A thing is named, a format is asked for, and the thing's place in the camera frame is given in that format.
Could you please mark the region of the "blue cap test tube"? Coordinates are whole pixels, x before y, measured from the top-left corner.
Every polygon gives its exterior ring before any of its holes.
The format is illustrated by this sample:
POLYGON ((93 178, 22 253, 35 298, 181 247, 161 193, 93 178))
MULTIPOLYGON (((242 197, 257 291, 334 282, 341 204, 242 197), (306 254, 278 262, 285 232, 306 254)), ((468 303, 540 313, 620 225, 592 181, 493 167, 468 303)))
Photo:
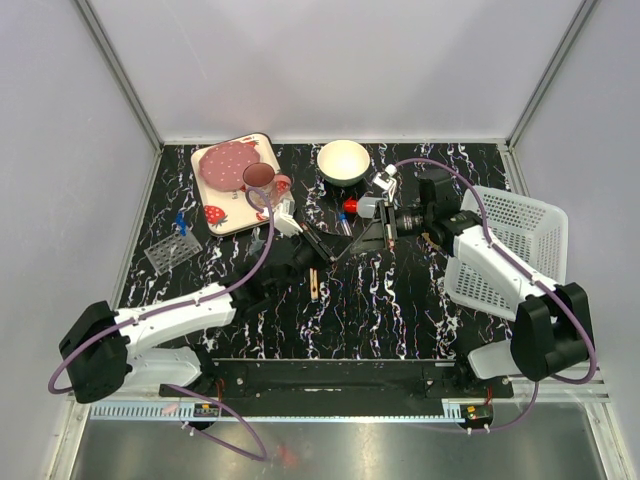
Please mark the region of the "blue cap test tube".
POLYGON ((185 222, 184 222, 184 215, 182 212, 179 212, 176 216, 176 225, 178 226, 180 231, 186 228, 185 222))
POLYGON ((340 216, 339 216, 339 219, 340 219, 340 223, 341 223, 341 226, 343 228, 344 234, 346 236, 351 236, 352 233, 351 233, 351 229, 350 229, 350 224, 349 224, 349 221, 348 221, 348 219, 346 217, 346 214, 345 213, 341 213, 340 216))

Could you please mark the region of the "clear plastic funnel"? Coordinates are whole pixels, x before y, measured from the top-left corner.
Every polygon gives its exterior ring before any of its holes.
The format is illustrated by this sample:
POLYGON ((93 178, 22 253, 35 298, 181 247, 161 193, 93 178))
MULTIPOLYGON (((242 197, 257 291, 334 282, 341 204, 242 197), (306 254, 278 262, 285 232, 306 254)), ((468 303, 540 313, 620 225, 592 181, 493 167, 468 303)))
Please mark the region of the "clear plastic funnel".
POLYGON ((258 227, 251 233, 251 241, 248 248, 249 256, 260 256, 269 249, 267 239, 261 238, 261 231, 258 227))

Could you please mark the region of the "strawberry print tray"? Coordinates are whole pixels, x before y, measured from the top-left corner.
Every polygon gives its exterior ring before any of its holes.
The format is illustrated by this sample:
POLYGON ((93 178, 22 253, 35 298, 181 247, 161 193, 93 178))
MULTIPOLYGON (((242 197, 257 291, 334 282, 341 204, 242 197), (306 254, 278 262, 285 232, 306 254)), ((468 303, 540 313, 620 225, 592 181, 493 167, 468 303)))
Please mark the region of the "strawberry print tray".
POLYGON ((293 199, 291 182, 281 173, 271 140, 262 133, 202 147, 191 155, 205 222, 212 235, 224 237, 266 222, 245 198, 243 173, 254 163, 272 167, 280 198, 293 199))

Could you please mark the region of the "white plastic basket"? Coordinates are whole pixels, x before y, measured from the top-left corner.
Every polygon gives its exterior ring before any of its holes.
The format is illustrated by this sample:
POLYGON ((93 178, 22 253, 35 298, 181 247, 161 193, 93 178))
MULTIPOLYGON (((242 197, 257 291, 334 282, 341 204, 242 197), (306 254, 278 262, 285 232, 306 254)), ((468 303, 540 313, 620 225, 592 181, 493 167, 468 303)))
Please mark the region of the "white plastic basket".
MULTIPOLYGON (((566 213, 551 204, 489 187, 477 187, 488 216, 491 234, 520 261, 553 284, 566 283, 569 239, 566 213)), ((530 285, 519 272, 500 281, 485 279, 486 268, 477 262, 451 257, 447 262, 444 288, 457 304, 513 321, 520 300, 516 288, 506 284, 530 285)))

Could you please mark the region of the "clear test tube rack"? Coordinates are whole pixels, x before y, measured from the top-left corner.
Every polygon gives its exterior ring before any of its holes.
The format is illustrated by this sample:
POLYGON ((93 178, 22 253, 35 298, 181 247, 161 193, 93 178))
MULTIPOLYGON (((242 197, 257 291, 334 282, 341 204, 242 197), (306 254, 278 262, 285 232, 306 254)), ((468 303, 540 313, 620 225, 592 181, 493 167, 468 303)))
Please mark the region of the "clear test tube rack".
POLYGON ((190 230, 185 235, 174 232, 144 250, 157 275, 163 275, 202 251, 190 230))

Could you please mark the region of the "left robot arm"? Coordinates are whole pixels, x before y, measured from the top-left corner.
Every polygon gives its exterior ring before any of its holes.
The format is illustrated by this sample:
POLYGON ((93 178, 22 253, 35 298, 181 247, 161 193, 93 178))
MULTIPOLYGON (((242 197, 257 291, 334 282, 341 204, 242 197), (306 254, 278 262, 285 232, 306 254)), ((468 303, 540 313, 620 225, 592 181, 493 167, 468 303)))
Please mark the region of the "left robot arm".
POLYGON ((80 404, 168 384, 206 395, 215 386, 214 369, 201 362, 194 348, 172 350, 164 348, 164 343, 262 312, 279 290, 311 269, 334 264, 351 242, 349 236, 302 224, 289 239, 267 239, 254 262, 190 294, 120 310, 105 301, 95 302, 60 341, 62 363, 48 389, 52 394, 71 393, 80 404))

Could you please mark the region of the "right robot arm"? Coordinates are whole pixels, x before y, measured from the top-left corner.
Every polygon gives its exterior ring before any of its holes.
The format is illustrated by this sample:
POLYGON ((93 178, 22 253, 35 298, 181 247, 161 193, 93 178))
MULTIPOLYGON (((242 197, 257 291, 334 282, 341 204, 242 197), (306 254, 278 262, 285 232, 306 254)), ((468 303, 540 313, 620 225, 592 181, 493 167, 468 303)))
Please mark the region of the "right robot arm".
POLYGON ((488 285, 505 304, 506 319, 512 321, 508 340, 486 344, 470 351, 465 365, 454 371, 454 384, 466 396, 486 389, 490 379, 520 376, 533 382, 552 377, 561 380, 562 371, 582 361, 589 382, 597 371, 590 310, 586 292, 577 284, 560 285, 516 256, 495 236, 478 189, 469 185, 466 196, 457 196, 452 186, 455 172, 441 167, 424 172, 420 180, 418 206, 396 210, 391 204, 397 182, 397 168, 389 166, 375 179, 384 187, 382 197, 363 196, 349 200, 347 212, 370 219, 361 243, 379 242, 392 247, 398 237, 425 233, 444 251, 450 265, 466 265, 476 273, 468 296, 454 301, 497 315, 499 309, 482 299, 482 285, 488 285), (473 197, 468 203, 466 197, 473 197))

